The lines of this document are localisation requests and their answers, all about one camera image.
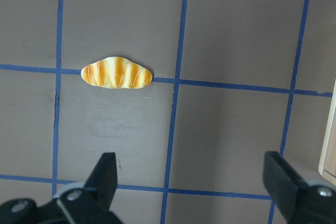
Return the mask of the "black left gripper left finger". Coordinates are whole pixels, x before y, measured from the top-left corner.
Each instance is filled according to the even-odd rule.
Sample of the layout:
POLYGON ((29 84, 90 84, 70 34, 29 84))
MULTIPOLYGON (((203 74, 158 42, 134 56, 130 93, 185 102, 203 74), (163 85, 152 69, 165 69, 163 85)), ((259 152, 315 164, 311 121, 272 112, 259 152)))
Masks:
POLYGON ((103 153, 83 186, 70 187, 56 200, 66 223, 117 223, 110 211, 117 189, 115 153, 103 153))

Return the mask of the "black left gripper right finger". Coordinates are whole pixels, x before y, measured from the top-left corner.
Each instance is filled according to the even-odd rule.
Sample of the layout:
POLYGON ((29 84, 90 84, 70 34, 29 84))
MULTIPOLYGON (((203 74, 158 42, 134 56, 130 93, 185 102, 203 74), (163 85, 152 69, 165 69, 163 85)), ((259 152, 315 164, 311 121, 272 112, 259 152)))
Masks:
POLYGON ((335 223, 335 187, 305 181, 278 152, 264 153, 263 184, 287 223, 335 223))

